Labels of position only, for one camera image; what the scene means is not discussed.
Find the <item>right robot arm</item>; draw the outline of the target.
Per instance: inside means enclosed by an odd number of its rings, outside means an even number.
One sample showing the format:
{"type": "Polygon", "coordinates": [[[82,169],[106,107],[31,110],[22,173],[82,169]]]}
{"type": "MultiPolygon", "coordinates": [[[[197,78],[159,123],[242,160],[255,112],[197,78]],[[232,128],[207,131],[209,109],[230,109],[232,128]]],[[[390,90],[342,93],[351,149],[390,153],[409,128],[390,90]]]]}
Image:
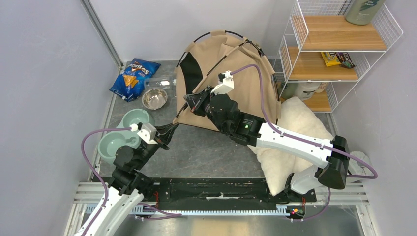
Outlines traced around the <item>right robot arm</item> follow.
{"type": "Polygon", "coordinates": [[[229,97],[231,90],[223,85],[207,86],[203,91],[186,94],[183,98],[191,113],[207,117],[237,144],[285,151],[312,163],[305,171],[289,174],[284,187],[284,195],[289,201],[297,201],[318,186],[345,188],[350,160],[345,152],[345,138],[335,136],[329,140],[301,135],[272,124],[267,118],[244,113],[229,97]]]}

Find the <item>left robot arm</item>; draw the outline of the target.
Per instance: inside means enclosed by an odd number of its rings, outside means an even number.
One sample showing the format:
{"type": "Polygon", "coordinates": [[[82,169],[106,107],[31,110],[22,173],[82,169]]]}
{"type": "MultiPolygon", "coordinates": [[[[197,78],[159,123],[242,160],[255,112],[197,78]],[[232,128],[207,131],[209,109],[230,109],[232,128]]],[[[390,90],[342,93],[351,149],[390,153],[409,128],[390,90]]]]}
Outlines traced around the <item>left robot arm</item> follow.
{"type": "Polygon", "coordinates": [[[154,195],[153,180],[140,170],[160,148],[169,150],[168,144],[177,128],[176,124],[152,126],[150,123],[132,124],[124,128],[99,129],[88,133],[81,142],[81,152],[104,187],[104,194],[88,220],[76,232],[77,236],[112,236],[129,212],[142,200],[154,195]],[[95,133],[129,131],[140,139],[139,146],[121,146],[116,152],[115,169],[109,181],[104,181],[85,154],[85,142],[95,133]]]}

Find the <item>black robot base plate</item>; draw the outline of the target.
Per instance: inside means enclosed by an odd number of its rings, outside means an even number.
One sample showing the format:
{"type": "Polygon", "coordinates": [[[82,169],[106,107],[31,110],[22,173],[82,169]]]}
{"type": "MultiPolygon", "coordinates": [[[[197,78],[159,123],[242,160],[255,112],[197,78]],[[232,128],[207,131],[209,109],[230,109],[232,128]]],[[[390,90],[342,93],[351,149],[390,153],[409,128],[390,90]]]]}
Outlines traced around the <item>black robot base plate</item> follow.
{"type": "Polygon", "coordinates": [[[136,189],[160,210],[273,210],[276,205],[317,201],[313,189],[304,195],[287,191],[274,196],[263,177],[141,178],[136,189]]]}

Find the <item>beige fabric pet tent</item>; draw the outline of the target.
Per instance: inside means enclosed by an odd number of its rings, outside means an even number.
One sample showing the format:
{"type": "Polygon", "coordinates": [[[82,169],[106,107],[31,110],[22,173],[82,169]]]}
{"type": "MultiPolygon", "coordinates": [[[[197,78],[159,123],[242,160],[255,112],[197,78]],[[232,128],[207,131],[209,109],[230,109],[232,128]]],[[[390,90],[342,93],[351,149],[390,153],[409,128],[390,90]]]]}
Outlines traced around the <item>beige fabric pet tent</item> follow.
{"type": "Polygon", "coordinates": [[[208,87],[210,96],[226,94],[240,111],[277,124],[281,101],[275,71],[256,42],[228,30],[212,31],[192,41],[175,67],[177,114],[173,124],[209,130],[215,125],[206,116],[197,116],[197,106],[185,96],[208,87]]]}

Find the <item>cream fluffy pillow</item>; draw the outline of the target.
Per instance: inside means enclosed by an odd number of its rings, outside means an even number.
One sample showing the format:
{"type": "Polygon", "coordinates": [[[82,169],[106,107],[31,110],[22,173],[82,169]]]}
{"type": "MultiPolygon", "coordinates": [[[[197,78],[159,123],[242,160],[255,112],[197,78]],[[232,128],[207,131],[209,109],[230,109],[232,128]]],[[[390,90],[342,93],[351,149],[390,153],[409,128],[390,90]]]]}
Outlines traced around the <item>cream fluffy pillow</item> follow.
{"type": "Polygon", "coordinates": [[[327,166],[330,151],[324,149],[333,136],[323,123],[298,97],[282,103],[281,118],[278,121],[280,133],[273,135],[273,129],[266,126],[270,140],[279,144],[275,147],[249,146],[261,164],[267,186],[272,195],[284,191],[291,176],[290,189],[306,193],[321,187],[315,173],[327,166]]]}

